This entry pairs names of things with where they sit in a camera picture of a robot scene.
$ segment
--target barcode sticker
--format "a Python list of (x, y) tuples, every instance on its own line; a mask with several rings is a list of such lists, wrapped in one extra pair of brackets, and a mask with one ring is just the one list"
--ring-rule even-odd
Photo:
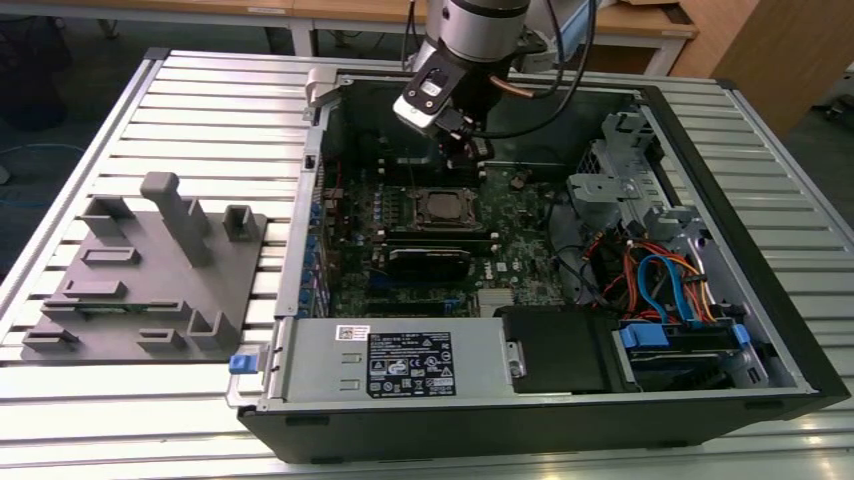
[(334, 340), (344, 342), (364, 342), (370, 333), (369, 325), (337, 325), (334, 329)]

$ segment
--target cpu socket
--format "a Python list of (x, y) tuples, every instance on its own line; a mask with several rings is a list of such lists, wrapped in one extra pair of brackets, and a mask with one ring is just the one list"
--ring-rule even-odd
[(422, 188), (410, 193), (414, 200), (412, 228), (421, 231), (474, 231), (474, 193), (466, 188)]

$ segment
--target blue cable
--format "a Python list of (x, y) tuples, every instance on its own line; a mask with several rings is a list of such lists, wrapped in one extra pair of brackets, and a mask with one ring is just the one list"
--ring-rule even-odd
[(652, 308), (657, 312), (661, 317), (661, 323), (667, 321), (667, 310), (661, 307), (657, 302), (652, 299), (648, 292), (645, 291), (645, 267), (652, 261), (652, 259), (657, 259), (664, 262), (664, 266), (667, 267), (667, 271), (669, 272), (669, 283), (672, 283), (672, 296), (676, 302), (676, 310), (679, 311), (679, 316), (681, 320), (685, 322), (693, 321), (693, 312), (691, 311), (691, 306), (688, 302), (684, 301), (684, 295), (681, 293), (681, 278), (679, 277), (679, 271), (676, 270), (676, 265), (669, 261), (667, 257), (660, 255), (649, 255), (643, 260), (640, 260), (640, 265), (637, 266), (637, 290), (640, 291), (640, 296), (647, 301)]

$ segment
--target sticker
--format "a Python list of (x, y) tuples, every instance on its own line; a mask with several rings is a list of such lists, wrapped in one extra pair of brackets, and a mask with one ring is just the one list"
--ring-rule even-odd
[(664, 30), (661, 31), (663, 37), (684, 37), (691, 38), (693, 34), (691, 32), (680, 32), (677, 30)]
[(449, 332), (369, 334), (366, 364), (370, 398), (456, 395)]
[(370, 333), (369, 325), (338, 325), (334, 328), (334, 340), (344, 342), (364, 342)]
[(272, 13), (274, 15), (284, 15), (284, 8), (264, 8), (264, 7), (248, 7), (249, 13)]

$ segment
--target motherboard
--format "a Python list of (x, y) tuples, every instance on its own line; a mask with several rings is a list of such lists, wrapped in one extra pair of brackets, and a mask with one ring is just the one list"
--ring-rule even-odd
[(365, 171), (336, 177), (325, 195), (333, 316), (476, 317), (478, 291), (516, 305), (564, 303), (541, 230), (550, 186), (514, 167), (480, 172), (465, 187), (388, 185)]

